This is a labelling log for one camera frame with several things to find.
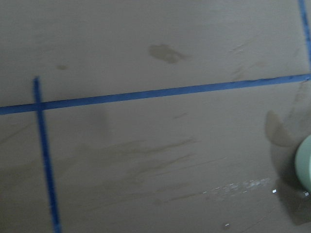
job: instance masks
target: round object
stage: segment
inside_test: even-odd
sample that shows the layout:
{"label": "round object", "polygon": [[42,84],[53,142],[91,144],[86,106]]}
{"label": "round object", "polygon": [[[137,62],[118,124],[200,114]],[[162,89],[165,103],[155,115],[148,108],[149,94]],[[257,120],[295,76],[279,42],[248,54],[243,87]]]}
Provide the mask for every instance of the round object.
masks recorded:
{"label": "round object", "polygon": [[302,185],[311,192],[311,135],[300,144],[297,150],[295,169]]}

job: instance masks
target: gray floor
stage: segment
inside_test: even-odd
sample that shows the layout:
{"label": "gray floor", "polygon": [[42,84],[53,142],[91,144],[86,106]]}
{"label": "gray floor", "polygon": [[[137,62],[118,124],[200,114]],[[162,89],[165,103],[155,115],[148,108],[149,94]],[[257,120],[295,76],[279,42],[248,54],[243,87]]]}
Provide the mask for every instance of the gray floor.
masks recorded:
{"label": "gray floor", "polygon": [[[311,3],[307,2],[311,14]],[[7,1],[0,105],[309,72],[298,4]],[[311,84],[45,111],[65,233],[310,232]],[[34,113],[0,116],[0,231],[52,232]]]}

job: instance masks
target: light green object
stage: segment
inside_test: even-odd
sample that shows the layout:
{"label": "light green object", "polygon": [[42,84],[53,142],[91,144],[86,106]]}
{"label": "light green object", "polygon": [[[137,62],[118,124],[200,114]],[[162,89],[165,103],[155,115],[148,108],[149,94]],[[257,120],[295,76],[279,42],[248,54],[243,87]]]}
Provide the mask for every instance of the light green object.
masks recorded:
{"label": "light green object", "polygon": [[300,144],[297,150],[295,169],[302,185],[311,192],[311,135]]}

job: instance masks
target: scuff mark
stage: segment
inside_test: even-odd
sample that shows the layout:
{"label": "scuff mark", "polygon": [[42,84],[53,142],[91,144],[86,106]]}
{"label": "scuff mark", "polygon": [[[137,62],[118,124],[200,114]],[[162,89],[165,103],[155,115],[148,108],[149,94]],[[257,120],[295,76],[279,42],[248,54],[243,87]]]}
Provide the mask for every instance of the scuff mark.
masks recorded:
{"label": "scuff mark", "polygon": [[267,218],[271,213],[272,211],[274,211],[275,207],[272,208],[272,210],[268,211],[268,214],[263,216],[262,218],[260,218],[258,221],[256,221],[254,224],[252,224],[251,226],[249,226],[248,228],[246,228],[245,230],[241,231],[240,233],[243,233],[243,232],[246,232],[248,231],[249,229],[255,227],[256,225],[258,225],[261,221],[263,221],[265,218]]}
{"label": "scuff mark", "polygon": [[188,115],[188,113],[183,113],[183,114],[174,116],[173,119],[179,119],[179,118],[185,117],[187,115]]}
{"label": "scuff mark", "polygon": [[24,131],[25,129],[29,128],[30,126],[32,126],[34,123],[30,123],[30,124],[27,124],[26,126],[20,128],[19,130],[17,130],[16,132],[6,136],[5,138],[1,139],[0,140],[0,145],[2,143],[5,143],[7,142],[8,140],[10,140],[12,137],[16,136],[17,134],[19,134],[20,132]]}
{"label": "scuff mark", "polygon": [[190,166],[184,166],[184,167],[181,167],[181,168],[178,168],[178,169],[175,169],[175,170],[171,170],[171,171],[167,171],[167,172],[158,173],[158,174],[156,174],[156,175],[154,175],[154,176],[160,176],[160,175],[168,174],[168,173],[171,173],[171,172],[183,170],[183,169],[190,168],[190,167],[194,167],[194,166],[200,166],[200,165],[203,165],[203,164],[209,164],[209,163],[217,162],[217,161],[219,161],[219,160],[223,160],[223,159],[226,159],[226,158],[227,158],[227,157],[220,158],[220,159],[214,159],[214,160],[210,160],[210,161],[207,161],[207,162],[203,162],[203,163],[199,163],[199,164],[194,164],[194,165],[190,165]]}
{"label": "scuff mark", "polygon": [[166,204],[166,203],[175,201],[175,200],[187,199],[187,198],[195,197],[195,196],[198,196],[198,195],[201,195],[201,193],[186,194],[186,195],[182,195],[182,196],[179,196],[179,197],[170,198],[170,199],[168,199],[168,200],[156,199],[156,200],[153,202],[153,204],[154,204],[154,205],[163,205],[163,204]]}
{"label": "scuff mark", "polygon": [[188,55],[184,55],[171,49],[170,46],[165,44],[151,45],[148,48],[148,52],[150,56],[165,61],[169,64],[177,63],[178,61],[185,60],[189,57]]}
{"label": "scuff mark", "polygon": [[299,84],[297,94],[295,95],[294,103],[303,101],[308,94],[309,83],[308,81],[303,81]]}
{"label": "scuff mark", "polygon": [[244,72],[245,72],[244,67],[242,65],[239,65],[238,68],[232,72],[232,75],[235,76],[233,81],[244,79]]}
{"label": "scuff mark", "polygon": [[[71,200],[71,203],[75,205],[77,203],[81,203],[80,198],[91,193],[91,202],[85,203],[83,209],[87,211],[93,211],[126,201],[150,197],[159,192],[179,189],[187,184],[180,183],[171,186],[159,187],[156,191],[139,191],[140,188],[144,187],[145,180],[147,177],[149,177],[149,174],[169,167],[174,163],[187,160],[194,154],[188,153],[186,155],[175,156],[175,158],[167,160],[155,159],[157,156],[154,155],[195,142],[196,141],[193,138],[189,138],[156,148],[143,146],[142,141],[133,141],[102,149],[91,149],[86,146],[80,147],[77,150],[78,155],[76,155],[74,158],[56,161],[57,164],[55,167],[58,167],[58,164],[60,164],[60,166],[71,164],[71,166],[76,168],[76,172],[79,171],[79,173],[84,173],[85,176],[96,177],[95,175],[97,173],[93,173],[93,171],[99,171],[105,167],[114,166],[119,163],[124,164],[134,162],[137,159],[147,159],[149,157],[152,157],[152,159],[133,163],[134,166],[128,169],[128,171],[121,178],[105,179],[104,177],[98,177],[91,182],[89,179],[86,179],[85,182],[80,180],[77,184],[70,182],[70,188],[66,188],[63,191],[62,196]],[[61,188],[63,185],[62,179],[59,177],[56,178],[59,180],[59,186]]]}
{"label": "scuff mark", "polygon": [[253,41],[256,40],[256,36],[253,36],[250,39],[247,39],[244,41],[244,43],[241,43],[239,45],[237,45],[236,47],[232,48],[231,50],[229,50],[230,53],[241,53],[243,52],[243,48],[246,47],[247,45],[249,45],[250,43],[252,43]]}
{"label": "scuff mark", "polygon": [[172,184],[172,185],[167,185],[161,188],[158,188],[156,191],[157,192],[165,192],[165,191],[172,191],[172,190],[178,190],[184,187],[187,187],[189,185],[189,183],[184,182],[184,183],[176,183],[176,184]]}

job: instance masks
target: blue tape line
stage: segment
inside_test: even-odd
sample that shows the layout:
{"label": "blue tape line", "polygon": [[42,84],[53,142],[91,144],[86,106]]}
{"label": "blue tape line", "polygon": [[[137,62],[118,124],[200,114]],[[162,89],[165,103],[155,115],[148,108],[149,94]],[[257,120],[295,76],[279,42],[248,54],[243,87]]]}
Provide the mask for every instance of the blue tape line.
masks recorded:
{"label": "blue tape line", "polygon": [[302,23],[303,23],[303,30],[305,33],[306,46],[308,50],[309,66],[311,69],[311,41],[310,41],[310,29],[309,29],[309,23],[308,23],[308,17],[307,17],[307,9],[306,9],[304,0],[298,0],[298,2],[299,2],[299,8],[300,8],[300,15],[301,15]]}
{"label": "blue tape line", "polygon": [[61,225],[60,225],[59,215],[58,215],[52,164],[51,164],[51,159],[50,159],[48,137],[47,137],[43,108],[42,108],[40,83],[39,83],[38,77],[34,79],[34,96],[35,96],[35,106],[36,106],[36,114],[37,114],[37,119],[38,119],[38,126],[39,126],[39,131],[40,131],[41,147],[42,147],[42,152],[43,152],[44,170],[45,170],[47,188],[48,188],[49,199],[50,199],[50,210],[51,210],[51,215],[52,215],[53,229],[55,233],[61,233]]}
{"label": "blue tape line", "polygon": [[[198,92],[219,91],[219,90],[228,90],[228,89],[236,89],[236,88],[244,88],[244,87],[264,86],[264,85],[275,85],[275,84],[282,84],[282,83],[295,83],[295,82],[308,81],[310,78],[311,78],[311,74],[302,74],[302,75],[278,77],[278,78],[273,78],[273,79],[259,79],[259,80],[238,81],[238,82],[229,82],[229,83],[216,83],[216,84],[186,86],[186,87],[177,87],[177,88],[169,88],[169,89],[162,89],[162,90],[153,90],[153,91],[141,91],[141,92],[132,92],[132,93],[125,93],[125,94],[115,94],[115,95],[108,95],[108,96],[87,97],[87,98],[72,99],[72,100],[57,100],[57,101],[50,101],[50,102],[42,102],[41,108],[42,110],[49,110],[49,109],[67,108],[67,107],[82,106],[82,105],[97,104],[97,103],[138,100],[138,99],[183,95],[183,94],[198,93]],[[32,112],[32,111],[36,111],[35,104],[23,104],[23,105],[0,107],[0,115],[22,113],[22,112]]]}

